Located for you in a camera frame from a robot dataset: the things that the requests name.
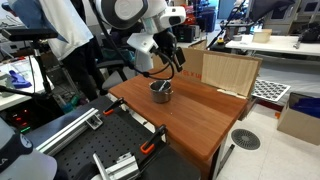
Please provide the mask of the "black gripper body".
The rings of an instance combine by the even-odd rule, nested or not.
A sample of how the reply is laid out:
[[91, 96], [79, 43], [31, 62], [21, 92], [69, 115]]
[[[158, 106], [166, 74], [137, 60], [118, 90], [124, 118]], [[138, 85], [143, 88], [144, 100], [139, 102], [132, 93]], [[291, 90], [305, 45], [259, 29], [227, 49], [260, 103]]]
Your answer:
[[153, 36], [158, 45], [158, 50], [165, 54], [176, 66], [176, 70], [181, 72], [183, 64], [186, 62], [183, 50], [177, 46], [177, 38], [171, 29], [166, 29]]

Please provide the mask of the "grey robot base cover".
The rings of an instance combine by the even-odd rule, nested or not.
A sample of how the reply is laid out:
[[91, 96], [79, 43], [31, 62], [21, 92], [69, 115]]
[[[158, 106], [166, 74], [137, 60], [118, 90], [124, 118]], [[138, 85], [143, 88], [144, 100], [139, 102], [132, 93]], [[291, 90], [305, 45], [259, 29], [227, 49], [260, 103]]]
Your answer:
[[0, 120], [0, 180], [53, 180], [56, 160], [33, 147], [32, 142]]

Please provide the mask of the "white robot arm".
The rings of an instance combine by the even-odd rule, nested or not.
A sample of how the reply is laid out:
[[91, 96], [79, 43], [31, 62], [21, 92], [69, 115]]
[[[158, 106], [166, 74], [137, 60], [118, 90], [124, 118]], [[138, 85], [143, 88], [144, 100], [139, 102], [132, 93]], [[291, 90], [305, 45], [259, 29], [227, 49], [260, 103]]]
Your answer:
[[160, 51], [154, 36], [186, 20], [182, 6], [169, 6], [165, 0], [93, 0], [92, 9], [100, 22], [119, 30], [140, 22], [144, 30], [130, 35], [128, 45], [145, 55], [172, 62], [170, 56]]

